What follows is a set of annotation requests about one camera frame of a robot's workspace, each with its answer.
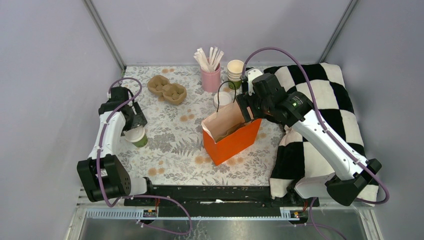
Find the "green paper cup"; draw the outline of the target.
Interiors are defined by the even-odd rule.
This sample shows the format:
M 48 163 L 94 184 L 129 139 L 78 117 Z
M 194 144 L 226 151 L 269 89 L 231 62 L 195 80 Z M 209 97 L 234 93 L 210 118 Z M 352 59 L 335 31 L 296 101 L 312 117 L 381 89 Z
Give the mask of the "green paper cup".
M 144 134 L 139 140 L 134 141 L 132 144 L 137 148 L 142 148 L 148 143 L 147 135 Z

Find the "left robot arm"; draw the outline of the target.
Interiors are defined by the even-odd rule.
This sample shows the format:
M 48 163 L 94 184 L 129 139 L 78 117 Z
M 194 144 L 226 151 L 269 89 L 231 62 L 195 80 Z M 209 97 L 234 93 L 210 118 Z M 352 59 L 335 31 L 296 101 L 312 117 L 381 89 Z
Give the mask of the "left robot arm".
M 98 110 L 100 126 L 94 147 L 86 160 L 77 163 L 79 178 L 91 202 L 134 194 L 144 206 L 155 200 L 155 192 L 147 187 L 147 181 L 132 180 L 118 158 L 121 137 L 138 148 L 148 141 L 148 121 L 133 96 L 126 87 L 110 89 L 107 102 Z

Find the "white plastic lid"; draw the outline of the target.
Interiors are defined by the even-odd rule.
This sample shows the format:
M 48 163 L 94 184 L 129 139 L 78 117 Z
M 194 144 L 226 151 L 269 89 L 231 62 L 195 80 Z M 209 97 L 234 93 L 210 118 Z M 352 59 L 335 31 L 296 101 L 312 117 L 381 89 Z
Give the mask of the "white plastic lid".
M 142 126 L 130 129 L 128 131 L 124 131 L 124 137 L 130 143 L 137 143 L 141 141 L 144 138 L 145 134 L 145 129 Z

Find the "orange paper bag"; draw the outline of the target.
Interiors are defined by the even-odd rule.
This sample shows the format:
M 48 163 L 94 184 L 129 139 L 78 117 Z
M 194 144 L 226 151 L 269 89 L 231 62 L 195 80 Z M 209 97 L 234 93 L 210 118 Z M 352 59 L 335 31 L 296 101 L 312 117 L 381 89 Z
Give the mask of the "orange paper bag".
M 216 110 L 202 120 L 203 147 L 218 166 L 253 145 L 262 120 L 244 120 L 234 94 L 218 91 L 213 97 Z

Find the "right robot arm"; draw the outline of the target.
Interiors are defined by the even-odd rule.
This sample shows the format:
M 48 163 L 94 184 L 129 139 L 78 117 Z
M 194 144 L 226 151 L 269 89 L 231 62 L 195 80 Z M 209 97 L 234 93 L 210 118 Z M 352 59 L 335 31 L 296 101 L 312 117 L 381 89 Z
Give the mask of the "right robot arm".
M 250 83 L 252 92 L 235 97 L 245 122 L 273 117 L 307 139 L 334 170 L 328 175 L 301 178 L 287 191 L 287 201 L 293 206 L 309 198 L 332 198 L 343 206 L 359 201 L 360 192 L 377 179 L 381 163 L 350 147 L 326 125 L 313 101 L 299 91 L 286 93 L 274 74 L 262 73 Z

